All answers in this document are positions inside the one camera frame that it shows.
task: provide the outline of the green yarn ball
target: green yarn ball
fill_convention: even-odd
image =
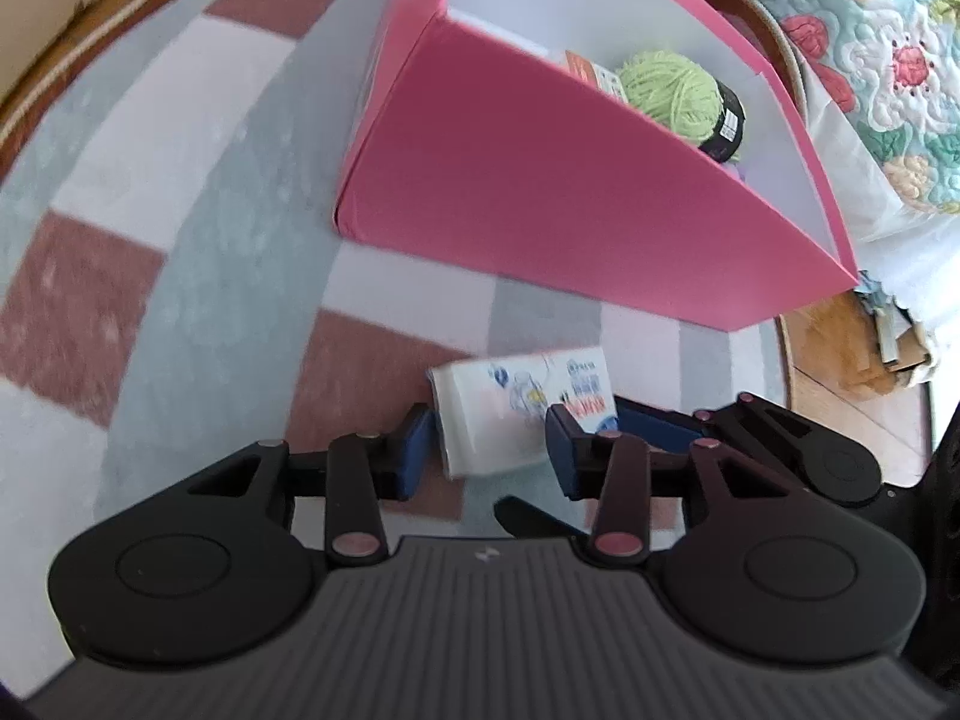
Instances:
[[[630,105],[691,146],[712,136],[723,100],[713,76],[696,62],[674,52],[640,52],[617,74]]]

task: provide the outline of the white logo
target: white logo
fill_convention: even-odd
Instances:
[[[495,557],[500,557],[500,552],[493,547],[484,547],[482,552],[474,552],[477,560],[483,560],[483,562],[490,562]]]

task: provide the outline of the ribbed gray surface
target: ribbed gray surface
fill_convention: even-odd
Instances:
[[[565,541],[431,538],[335,573],[296,626],[228,664],[145,674],[82,661],[30,702],[43,720],[919,720],[943,708],[891,659],[797,673],[733,661],[680,629],[640,575],[592,569]]]

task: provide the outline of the pink box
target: pink box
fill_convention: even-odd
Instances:
[[[551,62],[669,49],[746,111],[740,181]],[[736,330],[856,283],[770,64],[702,0],[392,0],[335,211],[349,239]]]

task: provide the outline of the white package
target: white package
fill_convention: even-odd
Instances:
[[[599,346],[452,362],[429,376],[450,479],[546,461],[544,417],[555,403],[565,403],[587,432],[616,429]]]

